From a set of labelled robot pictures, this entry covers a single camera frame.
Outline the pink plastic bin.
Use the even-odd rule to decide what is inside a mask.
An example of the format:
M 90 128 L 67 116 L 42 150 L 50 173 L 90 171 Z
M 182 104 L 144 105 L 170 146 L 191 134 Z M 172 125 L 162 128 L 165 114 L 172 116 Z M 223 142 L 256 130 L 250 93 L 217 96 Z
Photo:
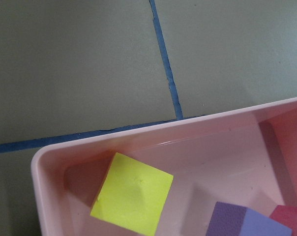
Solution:
M 159 236 L 203 236 L 218 201 L 297 206 L 297 97 L 41 148 L 31 162 L 44 236 L 130 236 L 90 207 L 120 152 L 174 176 Z

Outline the yellow foam block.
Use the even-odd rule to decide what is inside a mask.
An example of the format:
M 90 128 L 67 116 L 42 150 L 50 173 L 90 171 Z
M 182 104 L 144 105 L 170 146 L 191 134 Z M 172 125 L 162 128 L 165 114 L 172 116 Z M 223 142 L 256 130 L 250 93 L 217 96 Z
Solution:
M 145 236 L 156 233 L 173 175 L 115 153 L 90 215 Z

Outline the purple foam block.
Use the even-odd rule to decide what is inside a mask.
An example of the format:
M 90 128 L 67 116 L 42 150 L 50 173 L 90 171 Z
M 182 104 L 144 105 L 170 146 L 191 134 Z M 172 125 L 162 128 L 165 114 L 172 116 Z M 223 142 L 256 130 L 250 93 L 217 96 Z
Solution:
M 248 207 L 216 202 L 207 236 L 291 236 L 292 229 Z

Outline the red foam block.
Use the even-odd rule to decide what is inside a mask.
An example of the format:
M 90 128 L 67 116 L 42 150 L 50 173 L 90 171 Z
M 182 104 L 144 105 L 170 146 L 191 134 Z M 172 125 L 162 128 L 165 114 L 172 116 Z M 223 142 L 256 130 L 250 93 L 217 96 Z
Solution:
M 269 217 L 290 228 L 292 235 L 297 236 L 297 206 L 278 205 Z

